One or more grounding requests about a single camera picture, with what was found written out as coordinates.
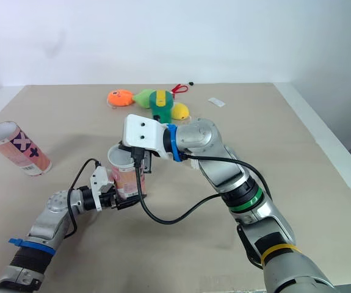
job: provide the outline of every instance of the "beige tabletop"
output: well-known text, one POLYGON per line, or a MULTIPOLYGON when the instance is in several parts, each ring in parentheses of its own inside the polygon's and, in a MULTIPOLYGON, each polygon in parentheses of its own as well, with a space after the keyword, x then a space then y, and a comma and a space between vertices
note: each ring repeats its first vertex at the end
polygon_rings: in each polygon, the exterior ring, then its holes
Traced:
MULTIPOLYGON (((107 164, 134 104, 112 109, 110 90, 171 89, 171 85, 27 86, 0 113, 13 120, 50 157, 49 173, 29 177, 0 154, 0 271, 55 191, 71 184, 82 163, 107 164)), ((288 219, 299 248, 334 284, 351 283, 351 190, 272 84, 195 85, 176 101, 193 118, 214 120, 223 141, 265 176, 273 200, 288 219), (226 103, 208 102, 216 97, 226 103)), ((87 185, 92 168, 78 186, 87 185)), ((147 205, 173 219, 214 194, 200 171, 153 159, 146 176, 147 205)), ((46 271, 42 292, 217 292, 264 288, 262 272, 246 258, 236 225, 221 199, 182 222, 153 222, 140 205, 88 212, 46 271)))

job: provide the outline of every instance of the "yellow plush toy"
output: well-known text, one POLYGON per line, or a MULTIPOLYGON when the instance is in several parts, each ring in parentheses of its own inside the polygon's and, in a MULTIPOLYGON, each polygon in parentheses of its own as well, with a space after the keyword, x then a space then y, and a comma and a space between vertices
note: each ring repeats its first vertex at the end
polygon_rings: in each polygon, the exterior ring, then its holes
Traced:
POLYGON ((177 103, 171 109, 171 118, 176 120, 184 120, 189 117, 189 109, 185 104, 177 103))

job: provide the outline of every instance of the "orange plush toy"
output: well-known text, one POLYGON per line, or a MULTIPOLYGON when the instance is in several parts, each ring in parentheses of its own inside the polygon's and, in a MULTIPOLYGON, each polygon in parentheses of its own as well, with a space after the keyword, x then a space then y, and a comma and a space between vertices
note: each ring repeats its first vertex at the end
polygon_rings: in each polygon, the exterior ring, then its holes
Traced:
POLYGON ((133 94, 129 90, 114 90, 107 96, 109 106, 128 106, 133 103, 133 94))

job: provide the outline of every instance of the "blue band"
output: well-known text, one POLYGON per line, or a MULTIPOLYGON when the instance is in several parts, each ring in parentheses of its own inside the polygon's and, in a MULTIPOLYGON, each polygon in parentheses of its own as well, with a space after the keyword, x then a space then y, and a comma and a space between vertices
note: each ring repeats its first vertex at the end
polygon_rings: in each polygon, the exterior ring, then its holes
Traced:
POLYGON ((170 131, 170 141, 171 141, 171 149, 173 151, 173 158, 176 162, 182 162, 181 158, 179 157, 178 149, 176 147, 176 125, 174 124, 167 124, 168 130, 170 131))
POLYGON ((30 241, 23 241, 23 239, 11 238, 9 240, 9 242, 14 244, 15 246, 19 246, 19 247, 30 247, 30 248, 42 250, 42 251, 49 253, 50 255, 54 255, 56 253, 56 251, 49 246, 42 245, 42 244, 35 243, 35 242, 30 242, 30 241))

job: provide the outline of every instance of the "cylindrical can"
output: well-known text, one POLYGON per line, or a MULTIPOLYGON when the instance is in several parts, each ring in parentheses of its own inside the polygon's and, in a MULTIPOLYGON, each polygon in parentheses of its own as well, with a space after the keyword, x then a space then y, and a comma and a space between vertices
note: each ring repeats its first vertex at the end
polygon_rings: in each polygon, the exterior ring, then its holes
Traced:
MULTIPOLYGON (((122 200, 133 197, 138 193, 136 183, 136 171, 134 168, 131 153, 118 148, 119 145, 112 146, 107 152, 107 158, 112 169, 112 177, 117 188, 118 196, 122 200)), ((144 166, 140 169, 140 180, 143 194, 145 194, 144 166)))
POLYGON ((0 153, 29 176, 44 174, 52 167, 49 158, 12 121, 0 123, 0 153))

